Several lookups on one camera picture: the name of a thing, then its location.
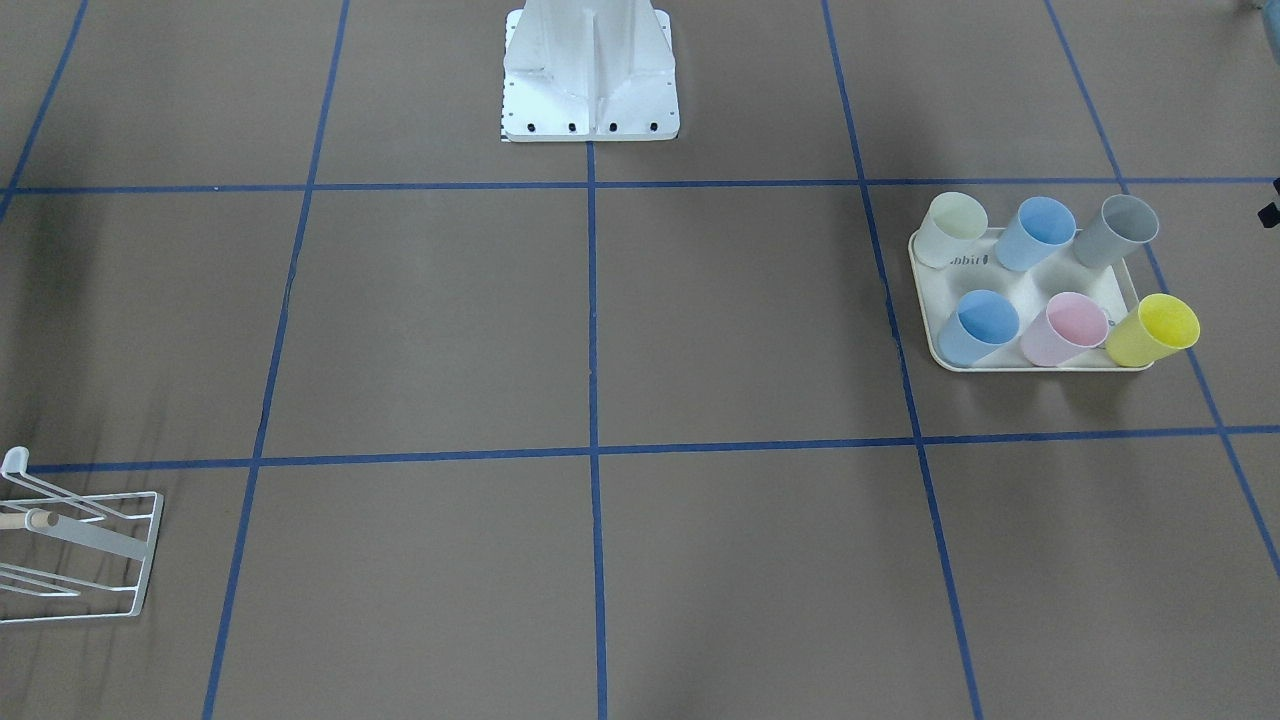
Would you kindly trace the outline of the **blue cup front row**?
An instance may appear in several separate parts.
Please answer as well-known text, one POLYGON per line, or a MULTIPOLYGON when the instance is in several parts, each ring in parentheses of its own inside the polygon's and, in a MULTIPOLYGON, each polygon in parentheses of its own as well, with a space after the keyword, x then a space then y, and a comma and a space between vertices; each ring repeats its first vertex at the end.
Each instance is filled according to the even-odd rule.
POLYGON ((1012 302, 992 290, 960 297, 937 334, 940 356, 954 366, 973 366, 1018 337, 1020 316, 1012 302))

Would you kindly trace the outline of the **blue cup row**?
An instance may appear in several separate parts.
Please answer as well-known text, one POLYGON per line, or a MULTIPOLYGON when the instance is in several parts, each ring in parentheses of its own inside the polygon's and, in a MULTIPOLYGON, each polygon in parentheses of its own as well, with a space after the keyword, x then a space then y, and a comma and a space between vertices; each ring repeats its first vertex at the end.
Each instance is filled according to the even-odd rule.
POLYGON ((1076 233, 1076 219, 1056 199, 1034 196, 1024 200, 996 245, 997 261, 1011 272, 1028 272, 1062 246, 1076 233))
POLYGON ((973 366, 1018 337, 1020 316, 1012 302, 992 290, 960 297, 937 334, 940 356, 954 366, 973 366))

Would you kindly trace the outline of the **pink plastic cup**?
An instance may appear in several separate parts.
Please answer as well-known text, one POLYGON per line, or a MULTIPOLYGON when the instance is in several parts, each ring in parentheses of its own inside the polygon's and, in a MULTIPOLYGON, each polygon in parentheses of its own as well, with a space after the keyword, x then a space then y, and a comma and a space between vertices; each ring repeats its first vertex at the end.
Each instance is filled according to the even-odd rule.
POLYGON ((1108 316, 1089 296, 1056 293, 1021 333, 1019 348, 1033 366, 1061 366, 1102 345, 1108 316))

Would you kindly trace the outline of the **yellow plastic cup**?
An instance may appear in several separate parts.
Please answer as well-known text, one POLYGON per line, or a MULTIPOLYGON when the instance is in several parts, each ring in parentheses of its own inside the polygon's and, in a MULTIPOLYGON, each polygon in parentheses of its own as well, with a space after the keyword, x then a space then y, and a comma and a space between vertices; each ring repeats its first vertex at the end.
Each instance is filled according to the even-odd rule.
POLYGON ((1148 366, 1193 347, 1201 337, 1201 322, 1183 300, 1152 293, 1108 333, 1103 348, 1117 366, 1148 366))

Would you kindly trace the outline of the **cream plastic cup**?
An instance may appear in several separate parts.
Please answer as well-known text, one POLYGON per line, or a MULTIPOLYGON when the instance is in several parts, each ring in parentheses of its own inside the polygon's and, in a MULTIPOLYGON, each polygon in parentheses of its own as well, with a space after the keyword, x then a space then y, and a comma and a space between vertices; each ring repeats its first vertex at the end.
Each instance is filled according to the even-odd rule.
POLYGON ((940 269, 966 255, 988 228, 988 214, 968 193, 948 191, 936 196, 914 234, 911 251, 918 263, 940 269))

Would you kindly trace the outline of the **blue cup back row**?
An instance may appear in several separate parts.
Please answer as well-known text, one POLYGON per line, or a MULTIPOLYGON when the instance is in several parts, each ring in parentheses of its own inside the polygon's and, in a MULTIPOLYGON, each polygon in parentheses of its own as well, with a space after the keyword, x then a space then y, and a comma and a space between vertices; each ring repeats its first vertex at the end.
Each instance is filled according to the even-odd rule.
POLYGON ((1076 233, 1076 219, 1056 199, 1034 196, 1024 200, 996 245, 997 261, 1011 272, 1028 272, 1062 246, 1076 233))

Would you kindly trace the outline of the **grey plastic cup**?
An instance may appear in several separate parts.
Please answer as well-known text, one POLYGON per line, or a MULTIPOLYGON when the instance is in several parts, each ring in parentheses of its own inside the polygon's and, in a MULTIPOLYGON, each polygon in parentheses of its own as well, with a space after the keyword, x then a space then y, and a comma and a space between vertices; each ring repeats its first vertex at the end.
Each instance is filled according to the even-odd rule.
POLYGON ((1071 251, 1083 266, 1111 266, 1146 247, 1158 232, 1158 215, 1147 201, 1116 193, 1102 201, 1093 219, 1079 231, 1071 251))

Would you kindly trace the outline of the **cream plastic tray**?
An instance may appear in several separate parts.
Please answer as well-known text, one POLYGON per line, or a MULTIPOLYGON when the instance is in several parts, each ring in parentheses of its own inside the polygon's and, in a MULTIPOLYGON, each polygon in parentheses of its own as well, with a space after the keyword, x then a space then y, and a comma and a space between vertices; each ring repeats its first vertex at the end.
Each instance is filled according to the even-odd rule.
POLYGON ((940 350, 940 333, 961 297, 975 290, 1001 293, 1018 310, 1020 332, 1028 328, 1052 296, 1061 292, 1083 293, 1096 301, 1110 325, 1116 325, 1140 304, 1126 261, 1120 260, 1106 269, 1092 269, 1079 264, 1071 250, 1060 249, 1028 272, 1011 272, 995 258, 995 242, 1001 232, 998 227, 988 228, 973 245, 972 252, 955 259, 945 269, 931 268, 916 259, 915 234, 908 241, 909 265, 927 346, 938 365, 955 373, 1138 373, 1153 366, 1152 363, 1120 366, 1108 356, 1105 345, 1089 348, 1059 366, 1037 366, 1025 357, 1016 341, 972 365, 948 363, 940 350))

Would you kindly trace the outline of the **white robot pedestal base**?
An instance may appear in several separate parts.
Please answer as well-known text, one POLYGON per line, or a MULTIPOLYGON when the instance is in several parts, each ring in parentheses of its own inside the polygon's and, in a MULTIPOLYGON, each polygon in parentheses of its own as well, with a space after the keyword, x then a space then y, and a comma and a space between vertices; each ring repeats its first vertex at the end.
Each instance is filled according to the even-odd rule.
POLYGON ((504 28, 503 141, 678 137, 667 12, 649 1, 526 1, 507 14, 504 28))

